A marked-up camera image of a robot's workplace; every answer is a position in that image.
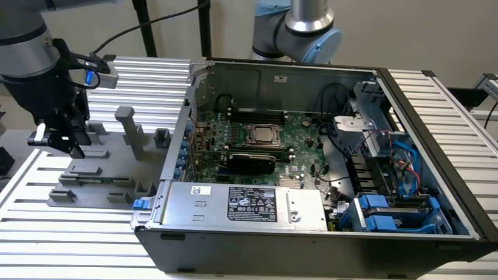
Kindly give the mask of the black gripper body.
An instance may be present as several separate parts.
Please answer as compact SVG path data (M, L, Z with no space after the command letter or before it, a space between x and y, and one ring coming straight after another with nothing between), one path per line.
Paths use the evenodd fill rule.
M66 69L56 66L41 75L25 78L1 75L1 82L36 125L85 126L89 118L86 89L72 81Z

